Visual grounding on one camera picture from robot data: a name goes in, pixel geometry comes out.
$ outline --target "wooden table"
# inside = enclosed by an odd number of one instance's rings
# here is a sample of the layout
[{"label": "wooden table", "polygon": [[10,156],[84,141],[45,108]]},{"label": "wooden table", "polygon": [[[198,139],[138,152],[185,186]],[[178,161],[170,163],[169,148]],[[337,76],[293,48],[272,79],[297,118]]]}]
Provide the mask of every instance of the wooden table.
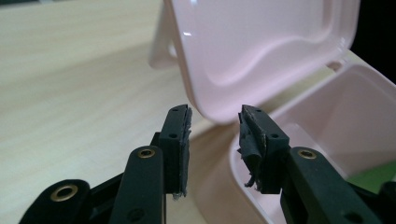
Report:
[{"label": "wooden table", "polygon": [[[177,67],[153,70],[149,47],[161,1],[61,1],[0,7],[0,220],[17,223],[46,187],[94,187],[123,172],[167,110],[188,104]],[[262,106],[285,104],[324,69]],[[190,194],[168,200],[169,223],[205,223],[199,181],[228,150],[235,124],[193,111]]]}]

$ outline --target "light wood surface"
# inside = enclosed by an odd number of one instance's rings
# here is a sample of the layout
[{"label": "light wood surface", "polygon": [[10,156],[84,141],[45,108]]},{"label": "light wood surface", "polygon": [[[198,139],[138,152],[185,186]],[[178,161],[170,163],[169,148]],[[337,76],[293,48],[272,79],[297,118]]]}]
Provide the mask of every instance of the light wood surface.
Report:
[{"label": "light wood surface", "polygon": [[[153,70],[149,47],[161,1],[61,1],[0,7],[0,222],[17,223],[46,187],[94,187],[123,172],[167,110],[188,104],[177,67]],[[270,112],[330,72],[262,107]],[[168,200],[169,223],[205,223],[197,183],[225,154],[234,124],[193,111],[190,194]]]}]

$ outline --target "green object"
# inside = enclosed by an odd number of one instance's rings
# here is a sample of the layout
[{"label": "green object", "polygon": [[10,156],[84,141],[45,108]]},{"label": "green object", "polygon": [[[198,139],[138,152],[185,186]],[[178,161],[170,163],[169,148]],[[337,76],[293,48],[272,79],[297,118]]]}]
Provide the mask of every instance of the green object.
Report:
[{"label": "green object", "polygon": [[378,193],[383,183],[390,181],[395,177],[396,161],[392,161],[353,175],[346,181],[363,189],[370,190],[372,193]]}]

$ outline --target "open lid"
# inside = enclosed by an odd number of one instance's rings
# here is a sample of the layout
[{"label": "open lid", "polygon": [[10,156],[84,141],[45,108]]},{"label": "open lid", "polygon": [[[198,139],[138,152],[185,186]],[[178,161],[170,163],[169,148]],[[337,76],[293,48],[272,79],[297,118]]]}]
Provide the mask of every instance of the open lid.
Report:
[{"label": "open lid", "polygon": [[165,0],[191,102],[208,119],[237,118],[344,55],[359,0]]}]

